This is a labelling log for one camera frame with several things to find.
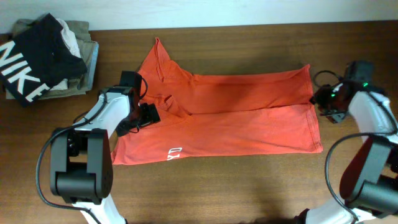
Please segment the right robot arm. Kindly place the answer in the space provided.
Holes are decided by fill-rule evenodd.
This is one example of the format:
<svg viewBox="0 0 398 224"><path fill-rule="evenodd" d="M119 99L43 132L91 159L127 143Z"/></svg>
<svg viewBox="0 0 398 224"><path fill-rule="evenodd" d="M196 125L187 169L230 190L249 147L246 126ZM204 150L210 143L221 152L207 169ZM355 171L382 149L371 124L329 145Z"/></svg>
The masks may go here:
<svg viewBox="0 0 398 224"><path fill-rule="evenodd" d="M354 224L397 215L397 178L382 174L386 167L397 173L397 120L385 91L372 84L373 71L371 62L353 61L337 84L323 85L312 96L322 116L332 123L352 116L359 131L328 150L324 174L332 198L304 210L294 223ZM363 145L343 172L337 194L330 183L331 156L339 144L353 138L361 138Z"/></svg>

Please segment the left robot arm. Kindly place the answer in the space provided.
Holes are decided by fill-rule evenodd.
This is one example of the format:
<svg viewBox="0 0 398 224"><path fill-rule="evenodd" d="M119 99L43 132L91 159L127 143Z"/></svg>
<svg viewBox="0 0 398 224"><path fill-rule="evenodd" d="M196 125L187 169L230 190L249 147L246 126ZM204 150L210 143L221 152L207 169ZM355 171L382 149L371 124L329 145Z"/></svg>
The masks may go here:
<svg viewBox="0 0 398 224"><path fill-rule="evenodd" d="M113 165L109 137L137 133L159 122L154 105L141 104L141 87L116 85L100 91L81 120L60 128L45 143L50 149L50 190L62 209L78 210L88 223L126 223L111 196Z"/></svg>

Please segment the red t-shirt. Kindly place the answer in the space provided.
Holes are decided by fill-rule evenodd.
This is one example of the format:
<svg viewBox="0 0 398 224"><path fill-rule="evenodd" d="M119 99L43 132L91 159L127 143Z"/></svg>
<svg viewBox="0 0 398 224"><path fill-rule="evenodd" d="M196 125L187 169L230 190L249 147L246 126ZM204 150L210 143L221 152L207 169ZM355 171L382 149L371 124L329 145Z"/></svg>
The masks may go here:
<svg viewBox="0 0 398 224"><path fill-rule="evenodd" d="M319 153L323 146L310 67L252 75L199 75L172 60L159 39L139 73L158 123L118 139L116 165L186 157Z"/></svg>

